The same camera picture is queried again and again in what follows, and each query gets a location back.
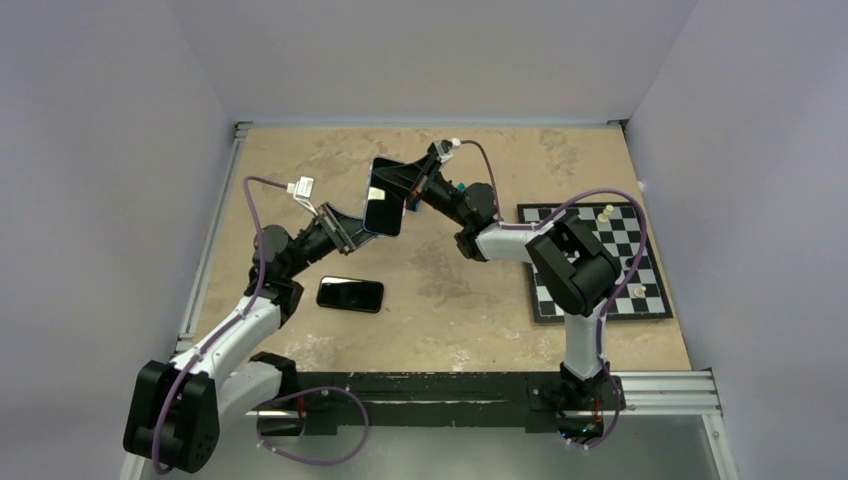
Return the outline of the blue phone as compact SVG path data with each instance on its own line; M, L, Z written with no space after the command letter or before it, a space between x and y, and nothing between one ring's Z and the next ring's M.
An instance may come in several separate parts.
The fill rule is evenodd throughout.
M385 236L400 234L405 212L405 190L391 179L386 179L392 168L403 163L383 157L372 160L366 192L363 228L365 231Z

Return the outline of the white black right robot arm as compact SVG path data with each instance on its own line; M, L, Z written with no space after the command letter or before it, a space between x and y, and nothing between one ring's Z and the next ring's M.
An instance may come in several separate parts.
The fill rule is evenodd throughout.
M365 230L394 237L405 209L424 203L459 225L454 238L465 258L534 267L554 304L565 313L565 354L560 385L553 392L556 410L597 407L611 400L614 412L620 412L624 392L606 353L608 311L624 287L620 260L575 217L536 224L504 222L495 182L459 188L442 173L449 158L438 150L412 163L374 158Z

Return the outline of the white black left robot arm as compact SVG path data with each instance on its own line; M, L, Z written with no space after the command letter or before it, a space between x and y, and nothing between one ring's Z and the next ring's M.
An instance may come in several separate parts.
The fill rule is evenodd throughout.
M328 254L348 255L372 239L359 217L330 203L297 236L279 225L258 227L248 285L229 316L197 345L139 371L123 448L164 472L198 472L222 429L267 402L284 409L297 399L293 361L254 348L293 316L303 294L296 276Z

